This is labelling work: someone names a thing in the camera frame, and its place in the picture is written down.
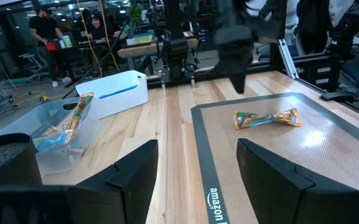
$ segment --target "clear plastic bin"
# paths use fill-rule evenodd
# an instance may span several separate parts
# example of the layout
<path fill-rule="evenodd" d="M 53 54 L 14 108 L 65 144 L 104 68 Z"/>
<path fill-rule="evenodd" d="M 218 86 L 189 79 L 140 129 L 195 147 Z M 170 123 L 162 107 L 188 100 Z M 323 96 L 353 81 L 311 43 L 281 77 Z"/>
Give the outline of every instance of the clear plastic bin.
<path fill-rule="evenodd" d="M 0 135 L 26 133 L 36 139 L 51 126 L 59 127 L 63 122 L 67 122 L 78 101 L 79 98 L 70 98 L 43 103 L 0 130 Z M 85 108 L 85 118 L 73 132 L 72 140 L 59 147 L 51 147 L 37 153 L 41 174 L 56 174 L 70 170 L 79 161 L 99 131 L 99 119 L 91 105 L 92 103 Z"/>

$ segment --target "white plastic bin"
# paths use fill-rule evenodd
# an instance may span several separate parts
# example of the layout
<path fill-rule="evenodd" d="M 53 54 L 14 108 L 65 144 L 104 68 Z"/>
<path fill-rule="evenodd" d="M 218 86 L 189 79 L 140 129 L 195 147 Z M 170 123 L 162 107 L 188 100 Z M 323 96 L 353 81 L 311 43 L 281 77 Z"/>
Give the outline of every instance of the white plastic bin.
<path fill-rule="evenodd" d="M 93 92 L 92 107 L 97 110 L 99 119 L 149 101 L 146 75 L 134 70 L 82 83 L 75 88 L 79 95 Z"/>
<path fill-rule="evenodd" d="M 36 139 L 51 126 L 58 127 L 62 122 L 67 122 L 71 118 L 73 108 L 77 105 L 78 100 L 79 98 L 70 98 L 45 102 L 0 130 L 0 135 L 26 133 Z M 36 154 L 41 174 L 65 172 L 81 159 L 82 154 L 99 131 L 99 119 L 91 104 L 84 109 L 83 116 L 81 123 L 73 132 L 72 140 Z"/>

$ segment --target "silicone baking mat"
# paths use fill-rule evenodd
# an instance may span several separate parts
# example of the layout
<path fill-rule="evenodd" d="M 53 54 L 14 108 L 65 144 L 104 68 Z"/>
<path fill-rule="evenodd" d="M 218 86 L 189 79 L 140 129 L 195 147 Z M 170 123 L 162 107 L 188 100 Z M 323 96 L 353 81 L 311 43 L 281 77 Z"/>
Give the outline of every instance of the silicone baking mat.
<path fill-rule="evenodd" d="M 233 114 L 297 108 L 303 127 L 270 123 L 235 130 Z M 224 101 L 192 108 L 210 223 L 258 223 L 236 160 L 239 138 L 249 139 L 318 174 L 359 190 L 359 129 L 299 93 Z"/>

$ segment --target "cable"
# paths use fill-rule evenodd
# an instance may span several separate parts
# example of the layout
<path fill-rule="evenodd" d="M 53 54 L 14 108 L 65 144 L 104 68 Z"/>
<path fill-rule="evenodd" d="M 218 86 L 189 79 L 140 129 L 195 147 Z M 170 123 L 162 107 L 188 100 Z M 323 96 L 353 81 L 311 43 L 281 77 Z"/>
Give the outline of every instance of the cable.
<path fill-rule="evenodd" d="M 77 0 L 77 6 L 78 8 L 80 8 L 80 0 Z M 96 64 L 99 66 L 99 70 L 100 70 L 100 75 L 102 76 L 102 67 L 100 66 L 100 63 L 99 63 L 99 60 L 98 60 L 98 57 L 96 56 L 95 52 L 93 51 L 93 47 L 91 45 L 91 39 L 90 39 L 90 34 L 88 33 L 88 29 L 86 27 L 86 22 L 84 20 L 84 15 L 82 14 L 82 12 L 80 12 L 80 16 L 81 16 L 81 19 L 82 19 L 82 24 L 84 25 L 84 29 L 85 29 L 85 32 L 86 32 L 86 37 L 88 38 L 88 44 L 90 46 L 90 49 L 91 49 L 91 52 L 96 60 Z"/>
<path fill-rule="evenodd" d="M 109 40 L 109 35 L 107 34 L 107 27 L 106 27 L 105 10 L 103 9 L 103 5 L 102 5 L 102 1 L 101 1 L 101 0 L 99 0 L 99 5 L 100 5 L 101 12 L 102 12 L 103 23 L 104 23 L 104 25 L 105 25 L 105 34 L 106 34 L 107 45 L 108 45 L 109 48 L 110 48 L 110 40 Z M 110 54 L 111 54 L 111 56 L 112 56 L 112 58 L 113 58 L 114 64 L 116 65 L 116 68 L 117 68 L 118 72 L 121 72 L 121 71 L 119 70 L 119 66 L 118 66 L 118 64 L 117 64 L 117 62 L 116 62 L 116 59 L 115 59 L 113 53 L 110 52 Z"/>
<path fill-rule="evenodd" d="M 127 20 L 125 21 L 124 25 L 122 26 L 122 28 L 121 28 L 121 30 L 120 30 L 120 32 L 119 32 L 119 34 L 118 34 L 119 37 L 121 37 L 121 34 L 124 32 L 124 28 L 125 28 L 125 27 L 128 25 L 128 23 L 130 22 L 131 16 L 132 16 L 132 14 L 133 14 L 134 11 L 135 11 L 134 9 L 135 9 L 135 7 L 134 7 L 133 10 L 131 11 L 131 13 L 129 13 L 129 16 L 128 16 Z M 113 42 L 113 44 L 111 45 L 111 47 L 110 47 L 108 53 L 107 53 L 105 56 L 103 56 L 103 58 L 101 58 L 100 61 L 99 61 L 96 65 L 94 65 L 89 71 L 87 71 L 86 74 L 84 74 L 84 76 L 82 76 L 82 78 L 80 79 L 80 81 L 78 81 L 78 84 L 80 84 L 80 83 L 96 68 L 96 66 L 98 66 L 102 61 L 106 60 L 106 58 L 107 58 L 107 57 L 109 56 L 109 54 L 113 51 L 114 47 L 115 47 L 116 44 L 118 43 L 118 39 L 119 39 L 119 38 L 116 38 L 116 39 L 114 40 L 114 42 Z M 74 90 L 75 90 L 75 87 L 72 88 L 72 89 L 63 97 L 63 99 L 66 99 L 66 97 L 67 97 L 69 94 L 71 94 Z"/>

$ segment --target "plastic container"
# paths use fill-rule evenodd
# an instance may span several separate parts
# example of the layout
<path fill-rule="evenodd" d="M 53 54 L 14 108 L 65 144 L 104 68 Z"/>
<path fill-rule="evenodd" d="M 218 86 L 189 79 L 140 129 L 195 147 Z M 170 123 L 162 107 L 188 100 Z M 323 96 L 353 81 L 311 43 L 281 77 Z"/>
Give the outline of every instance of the plastic container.
<path fill-rule="evenodd" d="M 146 75 L 134 70 L 82 83 L 75 88 L 79 95 L 93 92 L 92 107 L 97 110 L 99 119 L 149 101 Z"/>
<path fill-rule="evenodd" d="M 0 185 L 42 185 L 35 154 L 37 149 L 28 134 L 0 136 L 0 146 L 24 143 L 23 150 L 3 160 L 0 165 Z"/>
<path fill-rule="evenodd" d="M 79 98 L 70 98 L 43 103 L 0 130 L 0 135 L 19 132 L 29 134 L 36 139 L 51 126 L 59 127 L 63 121 L 67 122 L 78 100 Z M 36 158 L 41 174 L 56 174 L 70 170 L 79 161 L 98 134 L 100 126 L 92 103 L 84 111 L 87 110 L 85 118 L 73 133 L 75 138 L 59 147 L 51 147 L 37 153 Z"/>

